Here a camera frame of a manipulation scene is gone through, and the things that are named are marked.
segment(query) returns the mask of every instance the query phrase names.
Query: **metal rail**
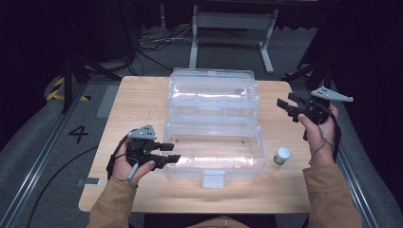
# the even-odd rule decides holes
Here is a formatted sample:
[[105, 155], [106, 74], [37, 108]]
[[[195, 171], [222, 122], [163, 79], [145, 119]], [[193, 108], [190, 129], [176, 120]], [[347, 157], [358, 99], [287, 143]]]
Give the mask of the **metal rail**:
[[344, 155], [344, 149], [341, 144], [339, 147], [337, 159], [338, 159], [337, 164], [341, 172], [344, 174], [344, 178], [346, 179], [347, 184], [350, 187], [350, 192], [353, 197], [355, 206], [358, 209], [359, 213], [361, 214], [364, 227], [367, 228], [379, 227], [374, 218], [374, 214], [371, 211], [371, 208], [364, 197], [361, 186], [359, 185], [358, 180], [356, 179], [355, 174], [353, 173], [353, 169], [350, 166], [346, 156]]

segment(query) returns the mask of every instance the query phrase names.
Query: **person's right hand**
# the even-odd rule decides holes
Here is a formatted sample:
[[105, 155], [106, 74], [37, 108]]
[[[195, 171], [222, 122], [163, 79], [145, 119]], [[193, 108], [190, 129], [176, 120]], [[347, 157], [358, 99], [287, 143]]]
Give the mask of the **person's right hand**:
[[149, 162], [143, 164], [136, 170], [133, 178], [131, 180], [128, 180], [127, 176], [130, 173], [132, 166], [128, 163], [126, 156], [125, 156], [125, 152], [127, 149], [127, 145], [129, 143], [130, 143], [130, 139], [126, 139], [125, 142], [119, 148], [118, 153], [116, 154], [116, 157], [119, 157], [119, 158], [116, 159], [115, 165], [113, 166], [112, 176], [115, 179], [128, 184], [132, 188], [137, 188], [140, 178], [142, 178], [145, 174], [147, 174], [149, 171], [151, 171], [154, 168], [155, 162], [149, 161]]
[[[337, 109], [332, 104], [329, 105], [329, 110], [337, 118]], [[325, 145], [315, 154], [311, 165], [320, 166], [334, 164], [335, 161], [333, 160], [331, 144], [335, 138], [335, 123], [333, 123], [332, 119], [329, 117], [326, 122], [321, 125], [326, 135], [325, 140], [327, 140], [327, 142], [325, 142], [318, 125], [312, 123], [312, 121], [304, 114], [299, 114], [297, 117], [306, 129], [311, 156], [314, 156], [314, 153], [325, 143]]]

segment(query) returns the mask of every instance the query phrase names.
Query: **person's left hand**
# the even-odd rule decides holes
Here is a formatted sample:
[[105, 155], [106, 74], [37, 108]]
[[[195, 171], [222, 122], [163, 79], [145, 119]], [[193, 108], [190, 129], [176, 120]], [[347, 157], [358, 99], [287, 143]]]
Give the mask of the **person's left hand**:
[[121, 148], [119, 148], [116, 157], [119, 157], [115, 160], [115, 165], [113, 166], [112, 177], [115, 179], [122, 181], [132, 188], [136, 188], [139, 183], [140, 178], [142, 178], [145, 174], [147, 174], [154, 167], [155, 162], [149, 161], [142, 166], [140, 166], [133, 175], [131, 180], [127, 180], [127, 176], [130, 173], [132, 166], [128, 163], [126, 156], [123, 155], [126, 152], [127, 144], [130, 143], [130, 139], [126, 139], [126, 141], [122, 144]]

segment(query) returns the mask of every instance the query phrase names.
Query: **wooden table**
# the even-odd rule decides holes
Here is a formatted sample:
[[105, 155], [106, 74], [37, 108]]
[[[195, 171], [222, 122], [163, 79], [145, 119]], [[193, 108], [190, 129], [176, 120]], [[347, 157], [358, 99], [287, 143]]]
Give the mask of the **wooden table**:
[[[122, 137], [133, 128], [153, 124], [157, 142], [163, 140], [168, 117], [168, 77], [124, 77], [89, 172], [99, 186], [87, 185], [79, 207], [89, 211], [106, 186], [106, 164]], [[277, 107], [287, 101], [291, 88], [284, 82], [257, 81], [260, 95], [259, 124], [268, 165], [252, 181], [228, 181], [225, 188], [202, 188], [201, 181], [169, 180], [156, 169], [140, 180], [133, 212], [277, 214], [308, 213], [310, 209], [302, 169], [309, 166], [304, 128]], [[284, 165], [272, 158], [280, 147], [291, 151]]]

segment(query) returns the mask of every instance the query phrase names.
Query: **metal frame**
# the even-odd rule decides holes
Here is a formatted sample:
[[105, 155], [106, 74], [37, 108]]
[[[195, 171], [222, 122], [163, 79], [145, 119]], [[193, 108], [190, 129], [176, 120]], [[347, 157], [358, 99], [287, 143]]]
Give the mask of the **metal frame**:
[[364, 197], [364, 193], [362, 192], [361, 186], [358, 183], [358, 180], [353, 173], [353, 169], [350, 166], [346, 156], [344, 155], [344, 149], [340, 145], [339, 153], [337, 157], [337, 164], [344, 175], [344, 178], [347, 181], [347, 184], [350, 187], [350, 192], [355, 203], [356, 208], [362, 217], [362, 222], [364, 227], [373, 228], [379, 227], [376, 223], [373, 212], [371, 211], [370, 206], [368, 205], [367, 200]]
[[265, 29], [266, 36], [263, 42], [259, 42], [259, 50], [266, 72], [274, 72], [267, 47], [272, 36], [278, 15], [278, 9], [272, 14], [246, 14], [246, 13], [221, 13], [200, 12], [198, 6], [193, 8], [192, 20], [192, 48], [190, 50], [189, 68], [196, 68], [198, 60], [198, 28], [228, 28], [228, 29]]

